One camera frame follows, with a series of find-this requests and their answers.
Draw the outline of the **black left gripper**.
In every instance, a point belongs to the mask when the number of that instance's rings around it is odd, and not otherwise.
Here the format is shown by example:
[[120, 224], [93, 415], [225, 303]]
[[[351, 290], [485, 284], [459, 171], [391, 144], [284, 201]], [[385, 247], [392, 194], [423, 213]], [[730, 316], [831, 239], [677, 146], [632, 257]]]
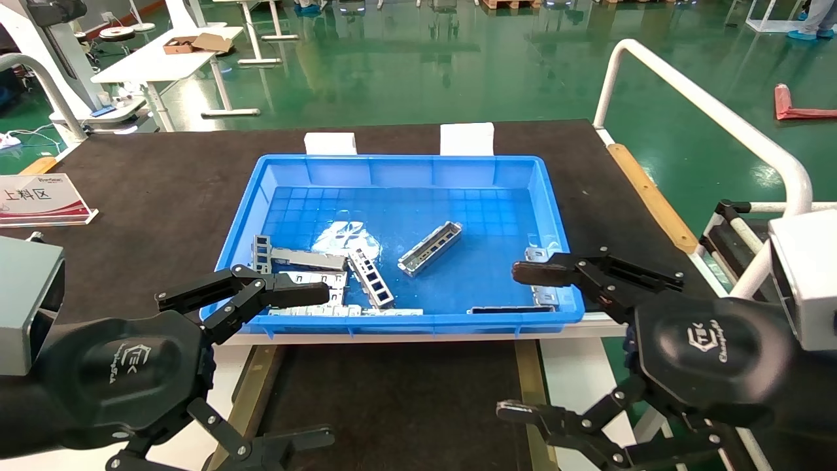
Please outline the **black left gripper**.
[[2, 457], [164, 444], [191, 423], [186, 408], [207, 398], [213, 373], [211, 343], [174, 311], [54, 326], [27, 375], [2, 377]]

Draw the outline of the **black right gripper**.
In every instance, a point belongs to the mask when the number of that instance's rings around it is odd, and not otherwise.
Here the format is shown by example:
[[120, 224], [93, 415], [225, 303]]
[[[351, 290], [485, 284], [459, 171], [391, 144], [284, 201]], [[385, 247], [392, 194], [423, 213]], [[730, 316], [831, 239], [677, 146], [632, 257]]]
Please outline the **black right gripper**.
[[[634, 316], [643, 373], [631, 373], [582, 414], [501, 400], [498, 418], [535, 426], [546, 444], [574, 449], [600, 470], [708, 459], [723, 439], [705, 419], [750, 430], [775, 470], [835, 469], [835, 351], [803, 349], [781, 306], [687, 297], [678, 293], [681, 272], [652, 270], [607, 250], [518, 260], [512, 277], [577, 287], [617, 324], [632, 324]], [[604, 427], [637, 402], [681, 419], [690, 433], [620, 447]]]

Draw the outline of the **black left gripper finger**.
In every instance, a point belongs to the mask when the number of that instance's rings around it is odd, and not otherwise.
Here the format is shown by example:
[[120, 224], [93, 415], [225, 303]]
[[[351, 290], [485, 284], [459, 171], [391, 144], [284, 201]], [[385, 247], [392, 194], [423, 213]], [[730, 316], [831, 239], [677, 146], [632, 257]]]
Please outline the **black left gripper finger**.
[[[227, 458], [218, 470], [287, 470], [296, 452], [327, 447], [335, 442], [329, 426], [310, 427], [297, 432], [257, 436], [245, 440], [217, 411], [202, 398], [192, 400], [186, 411], [225, 450]], [[107, 470], [177, 470], [179, 468], [149, 461], [146, 454], [152, 442], [135, 438], [111, 457]]]
[[316, 306], [329, 299], [330, 289], [323, 281], [295, 283], [287, 274], [262, 274], [243, 265], [204, 275], [156, 295], [160, 312], [188, 314], [218, 304], [198, 325], [215, 345], [228, 341], [266, 308]]

